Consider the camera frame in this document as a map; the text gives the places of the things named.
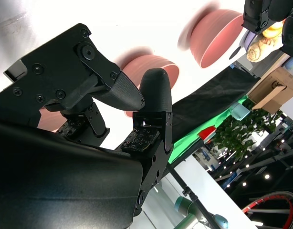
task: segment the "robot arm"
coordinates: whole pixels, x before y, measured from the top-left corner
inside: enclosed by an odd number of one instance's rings
[[[0,93],[0,228],[127,228],[141,212],[173,150],[168,75],[148,70],[140,91],[77,24],[27,54]],[[116,150],[93,98],[135,111]],[[37,129],[39,109],[67,119]]]
[[[243,19],[243,27],[257,35],[285,19],[281,50],[293,57],[293,0],[246,0]]]

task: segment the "green cloth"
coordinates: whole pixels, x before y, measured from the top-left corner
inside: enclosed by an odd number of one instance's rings
[[[238,103],[242,104],[247,99],[247,96],[244,96],[241,98]],[[202,131],[203,129],[206,129],[209,126],[214,125],[216,128],[218,128],[219,125],[222,124],[222,122],[230,115],[229,108],[219,114],[218,116],[210,119],[209,121],[205,122],[204,124],[200,125],[199,127],[192,130],[189,134],[184,136],[182,139],[178,140],[174,144],[173,152],[170,156],[169,163],[171,164],[173,161],[175,161],[179,156],[181,156],[189,146],[197,142],[199,139],[198,133]]]

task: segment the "ceiling light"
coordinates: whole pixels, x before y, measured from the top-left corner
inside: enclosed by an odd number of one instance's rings
[[[261,223],[261,222],[252,221],[252,223],[253,223],[255,226],[260,226],[260,227],[263,226],[263,223]]]

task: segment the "red object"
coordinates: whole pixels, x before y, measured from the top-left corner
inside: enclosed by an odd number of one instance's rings
[[[290,227],[290,225],[292,223],[292,219],[293,219],[293,205],[292,205],[292,203],[290,202],[290,200],[286,196],[283,196],[283,195],[269,195],[268,197],[262,197],[261,199],[258,199],[255,202],[249,204],[247,207],[243,208],[242,211],[244,213],[246,213],[250,209],[254,208],[255,206],[257,206],[257,205],[259,205],[261,203],[265,203],[268,200],[273,200],[273,199],[285,199],[288,202],[289,207],[290,207],[290,213],[289,213],[289,216],[288,216],[288,219],[287,219],[285,225],[283,226],[283,229],[288,229]]]
[[[203,141],[208,141],[208,137],[210,137],[217,129],[215,128],[215,126],[209,126],[206,129],[203,129],[201,132],[198,133],[199,137],[203,140]]]
[[[243,27],[243,15],[233,10],[216,10],[194,28],[190,49],[201,68],[217,61],[235,42]]]

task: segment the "red wheel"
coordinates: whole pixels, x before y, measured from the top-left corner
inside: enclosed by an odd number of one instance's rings
[[[287,191],[280,191],[280,192],[273,192],[270,194],[267,194],[261,198],[258,198],[257,200],[253,201],[249,205],[247,205],[245,208],[242,209],[244,213],[252,212],[252,213],[283,213],[285,214],[285,211],[287,209],[253,209],[256,206],[265,203],[270,200],[286,200],[289,204],[289,216],[288,219],[283,226],[283,229],[293,229],[293,193],[287,192]]]

